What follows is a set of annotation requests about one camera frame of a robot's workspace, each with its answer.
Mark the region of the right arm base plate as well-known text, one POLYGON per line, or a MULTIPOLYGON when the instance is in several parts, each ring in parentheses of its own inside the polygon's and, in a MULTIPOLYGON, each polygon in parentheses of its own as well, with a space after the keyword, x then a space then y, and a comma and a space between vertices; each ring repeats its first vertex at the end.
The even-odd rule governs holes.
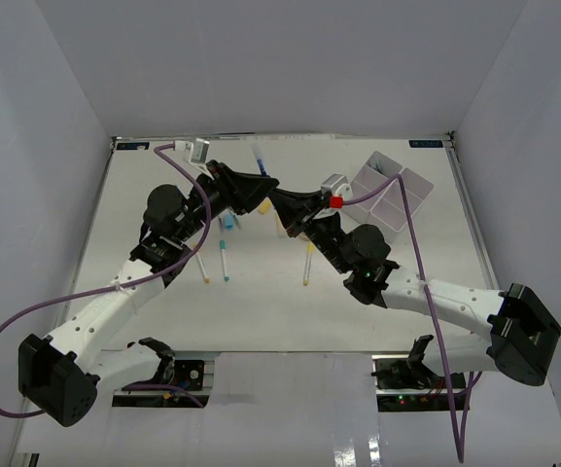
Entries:
POLYGON ((424 365, 425 351, 435 338, 418 338, 407 354, 374 355, 371 376, 380 413, 448 412, 444 376, 424 365))

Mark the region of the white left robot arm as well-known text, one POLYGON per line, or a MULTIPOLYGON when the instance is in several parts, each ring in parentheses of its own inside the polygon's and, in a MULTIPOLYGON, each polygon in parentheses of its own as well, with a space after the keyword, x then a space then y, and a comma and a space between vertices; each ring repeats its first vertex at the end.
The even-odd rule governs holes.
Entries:
POLYGON ((174 353, 144 338, 111 355, 105 345, 141 308, 180 274, 191 248, 187 241, 225 210, 255 210, 279 182, 240 173, 211 161, 189 194, 177 186, 154 188, 147 199, 139 243, 113 279, 114 290, 90 301, 45 337, 27 337, 18 350, 22 395, 63 427, 79 422, 101 390, 130 384, 163 388, 174 377, 174 353))

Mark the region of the blue pen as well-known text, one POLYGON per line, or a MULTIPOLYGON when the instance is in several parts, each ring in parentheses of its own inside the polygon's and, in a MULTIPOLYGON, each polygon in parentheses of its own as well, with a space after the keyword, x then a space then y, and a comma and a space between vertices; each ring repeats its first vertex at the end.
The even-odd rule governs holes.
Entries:
POLYGON ((257 166, 259 168, 260 174, 262 176, 267 176, 268 173, 267 173, 266 168, 265 168, 265 164, 264 164, 264 160, 263 160, 263 153, 262 153, 262 150, 261 150, 259 144, 257 142, 252 143, 251 144, 251 149, 252 149, 253 155, 255 157, 255 161, 257 163, 257 166))

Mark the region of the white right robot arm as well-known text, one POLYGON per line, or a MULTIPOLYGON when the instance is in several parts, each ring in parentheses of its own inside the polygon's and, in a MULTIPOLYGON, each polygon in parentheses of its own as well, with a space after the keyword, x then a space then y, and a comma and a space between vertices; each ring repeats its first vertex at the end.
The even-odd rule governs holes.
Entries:
POLYGON ((287 235, 305 234, 344 275, 344 287, 358 302, 434 316, 467 330, 446 347, 431 337, 415 342, 407 362, 415 385, 433 386, 444 370, 500 372, 525 385, 544 384, 561 326, 532 288, 513 283, 507 290, 485 290, 423 278, 389 259, 391 247, 377 227, 362 224, 345 232, 339 215, 325 212, 339 197, 274 189, 269 198, 287 235), (443 349, 444 365, 429 354, 443 349))

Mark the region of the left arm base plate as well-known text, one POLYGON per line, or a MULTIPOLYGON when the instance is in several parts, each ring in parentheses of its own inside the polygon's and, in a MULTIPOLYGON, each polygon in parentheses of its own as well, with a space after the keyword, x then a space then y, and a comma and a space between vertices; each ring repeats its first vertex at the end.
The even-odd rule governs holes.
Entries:
POLYGON ((112 406, 144 409, 203 409, 214 383, 215 364, 204 360, 177 360, 171 367, 168 388, 116 392, 112 406))

